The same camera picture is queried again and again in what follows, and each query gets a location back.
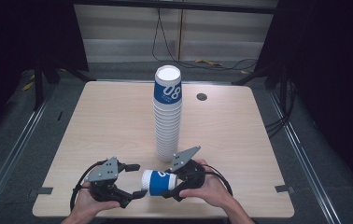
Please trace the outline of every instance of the blue cup label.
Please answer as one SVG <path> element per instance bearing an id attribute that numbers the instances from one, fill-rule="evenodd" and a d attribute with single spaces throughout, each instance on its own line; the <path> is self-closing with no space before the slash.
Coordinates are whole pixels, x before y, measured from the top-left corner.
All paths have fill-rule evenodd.
<path id="1" fill-rule="evenodd" d="M 160 171 L 153 171 L 150 176 L 149 193 L 151 196 L 161 196 L 168 190 L 170 174 Z"/>
<path id="2" fill-rule="evenodd" d="M 154 85 L 154 98 L 164 105 L 174 104 L 182 98 L 181 82 L 175 86 L 164 87 L 155 81 Z"/>

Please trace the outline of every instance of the wall baseboard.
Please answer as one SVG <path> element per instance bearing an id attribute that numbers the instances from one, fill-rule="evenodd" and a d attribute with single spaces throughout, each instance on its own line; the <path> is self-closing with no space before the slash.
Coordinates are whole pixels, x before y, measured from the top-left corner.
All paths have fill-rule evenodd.
<path id="1" fill-rule="evenodd" d="M 151 40 L 110 40 L 84 39 L 89 63 L 154 62 Z M 176 41 L 167 41 L 171 54 L 177 60 Z M 181 45 L 180 60 L 194 61 L 240 61 L 258 59 L 261 54 L 260 42 L 211 42 L 184 41 Z M 160 60 L 171 60 L 163 41 L 156 41 L 155 56 Z"/>

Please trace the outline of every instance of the black curtain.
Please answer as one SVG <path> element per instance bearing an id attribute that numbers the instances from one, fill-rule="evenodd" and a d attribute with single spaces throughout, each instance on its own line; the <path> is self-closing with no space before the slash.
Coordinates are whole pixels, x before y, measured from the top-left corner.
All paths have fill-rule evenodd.
<path id="1" fill-rule="evenodd" d="M 317 126 L 353 172 L 353 1 L 318 1 L 289 68 Z"/>
<path id="2" fill-rule="evenodd" d="M 21 73 L 35 68 L 38 57 L 47 70 L 70 68 L 88 71 L 86 54 L 74 6 L 46 1 L 0 1 L 0 117 L 5 103 L 15 91 Z M 57 82 L 55 74 L 46 76 Z"/>

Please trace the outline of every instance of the gray floor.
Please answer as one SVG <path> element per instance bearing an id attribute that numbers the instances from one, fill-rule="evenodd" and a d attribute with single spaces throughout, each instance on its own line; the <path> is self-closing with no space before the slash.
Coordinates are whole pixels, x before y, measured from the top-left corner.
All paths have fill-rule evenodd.
<path id="1" fill-rule="evenodd" d="M 163 64 L 166 63 L 91 63 L 91 72 L 87 75 L 101 79 L 153 80 L 156 69 Z M 195 68 L 180 67 L 180 69 L 183 81 L 230 83 L 244 77 L 239 71 L 234 70 L 216 72 Z M 256 78 L 247 85 L 253 90 L 263 123 L 268 124 L 277 120 L 278 116 L 264 88 L 264 80 L 265 78 Z M 11 97 L 6 112 L 0 120 L 0 169 L 33 113 L 35 90 L 21 91 L 25 82 L 26 78 L 22 78 L 21 85 Z M 83 88 L 82 81 L 62 73 L 61 82 L 49 96 L 49 104 L 0 194 L 0 223 L 61 222 L 61 218 L 34 217 L 32 207 L 35 197 L 29 196 L 29 192 L 42 186 Z M 299 97 L 295 101 L 291 123 L 322 186 L 330 196 L 341 223 L 353 223 L 353 174 L 328 146 L 320 131 L 315 128 Z M 286 184 L 295 190 L 290 195 L 295 215 L 285 219 L 257 218 L 257 221 L 259 223 L 330 223 L 319 206 L 318 199 L 285 132 L 281 130 L 271 139 L 271 143 Z M 93 223 L 103 221 L 103 219 L 97 219 Z M 111 223 L 163 222 L 164 220 L 113 220 Z"/>

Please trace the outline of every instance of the stack of paper cups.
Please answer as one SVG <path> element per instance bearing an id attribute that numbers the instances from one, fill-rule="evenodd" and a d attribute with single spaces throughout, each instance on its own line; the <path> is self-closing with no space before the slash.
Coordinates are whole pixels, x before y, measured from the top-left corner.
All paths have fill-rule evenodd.
<path id="1" fill-rule="evenodd" d="M 176 67 L 165 65 L 157 70 L 153 108 L 157 155 L 161 161 L 171 161 L 177 152 L 182 113 L 181 76 Z"/>

